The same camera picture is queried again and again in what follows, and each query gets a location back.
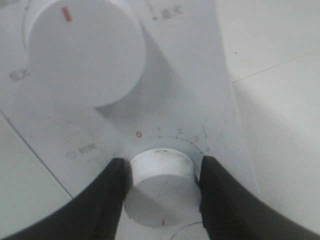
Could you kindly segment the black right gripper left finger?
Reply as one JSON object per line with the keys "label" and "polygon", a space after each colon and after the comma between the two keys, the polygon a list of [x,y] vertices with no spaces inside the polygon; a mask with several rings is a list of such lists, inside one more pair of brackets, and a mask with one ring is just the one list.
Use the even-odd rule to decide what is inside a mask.
{"label": "black right gripper left finger", "polygon": [[129,163],[113,158],[75,198],[8,240],[114,240],[127,191]]}

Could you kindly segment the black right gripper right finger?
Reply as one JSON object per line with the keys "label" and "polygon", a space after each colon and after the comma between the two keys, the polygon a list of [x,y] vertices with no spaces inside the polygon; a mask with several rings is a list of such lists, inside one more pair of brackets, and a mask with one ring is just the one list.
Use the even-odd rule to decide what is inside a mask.
{"label": "black right gripper right finger", "polygon": [[317,233],[270,208],[213,156],[202,158],[199,211],[211,240],[316,240]]}

